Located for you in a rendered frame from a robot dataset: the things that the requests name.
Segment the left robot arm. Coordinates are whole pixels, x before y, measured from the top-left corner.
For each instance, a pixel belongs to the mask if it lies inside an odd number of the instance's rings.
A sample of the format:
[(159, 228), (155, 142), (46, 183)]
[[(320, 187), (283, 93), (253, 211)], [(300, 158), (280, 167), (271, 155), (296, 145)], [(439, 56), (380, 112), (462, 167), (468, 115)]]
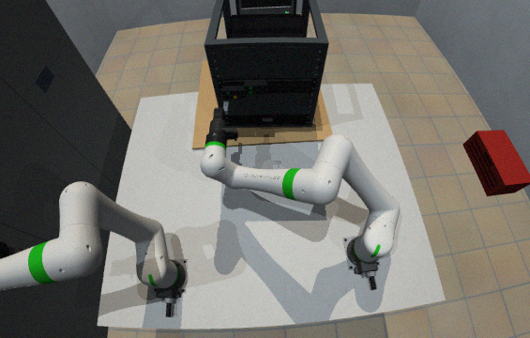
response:
[(59, 211), (59, 238), (0, 259), (0, 291), (93, 273), (103, 258), (102, 228), (135, 242), (138, 279), (158, 288), (156, 297), (165, 300), (166, 317), (171, 317), (172, 303), (181, 296), (177, 289), (186, 273), (180, 263), (169, 261), (164, 230), (158, 221), (121, 207), (82, 181), (62, 191)]

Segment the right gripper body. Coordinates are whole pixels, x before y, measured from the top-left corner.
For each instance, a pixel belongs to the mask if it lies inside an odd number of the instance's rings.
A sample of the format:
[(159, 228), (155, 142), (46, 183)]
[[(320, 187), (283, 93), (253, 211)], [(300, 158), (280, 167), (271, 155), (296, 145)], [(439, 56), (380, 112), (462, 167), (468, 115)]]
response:
[[(223, 120), (224, 119), (224, 120)], [(227, 140), (238, 138), (238, 132), (235, 128), (226, 128), (225, 113), (223, 108), (214, 109), (214, 117), (210, 122), (209, 133), (206, 135), (205, 144), (209, 142), (220, 142), (227, 147)], [(220, 132), (221, 131), (221, 132)]]

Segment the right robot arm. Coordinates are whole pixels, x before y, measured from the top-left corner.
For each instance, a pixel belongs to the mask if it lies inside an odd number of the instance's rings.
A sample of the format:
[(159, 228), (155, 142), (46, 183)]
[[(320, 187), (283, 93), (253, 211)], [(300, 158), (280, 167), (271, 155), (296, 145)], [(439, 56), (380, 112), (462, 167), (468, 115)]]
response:
[(400, 205), (372, 175), (348, 137), (326, 137), (311, 169), (241, 166), (226, 158), (226, 146), (220, 142), (205, 145), (200, 166), (205, 176), (231, 189), (268, 192), (317, 206), (333, 202), (344, 179), (369, 210), (363, 233), (349, 242), (347, 255), (356, 265), (355, 274), (365, 277), (367, 273), (371, 290), (376, 289), (374, 276), (378, 268), (374, 260), (392, 250)]

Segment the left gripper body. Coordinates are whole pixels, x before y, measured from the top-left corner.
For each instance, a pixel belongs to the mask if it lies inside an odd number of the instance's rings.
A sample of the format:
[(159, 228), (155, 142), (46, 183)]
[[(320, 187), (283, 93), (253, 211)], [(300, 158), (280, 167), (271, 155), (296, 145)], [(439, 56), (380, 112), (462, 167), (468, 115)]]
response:
[(8, 247), (5, 242), (0, 241), (0, 259), (23, 251), (20, 248)]

